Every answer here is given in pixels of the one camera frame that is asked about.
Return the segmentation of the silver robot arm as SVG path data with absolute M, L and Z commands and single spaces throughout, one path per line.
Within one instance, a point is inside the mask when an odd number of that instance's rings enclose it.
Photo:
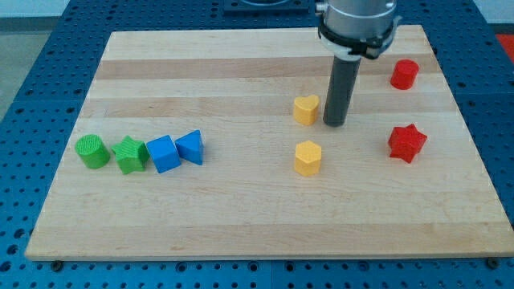
M 326 0 L 316 4 L 318 37 L 346 62 L 376 59 L 394 41 L 401 17 L 397 0 Z

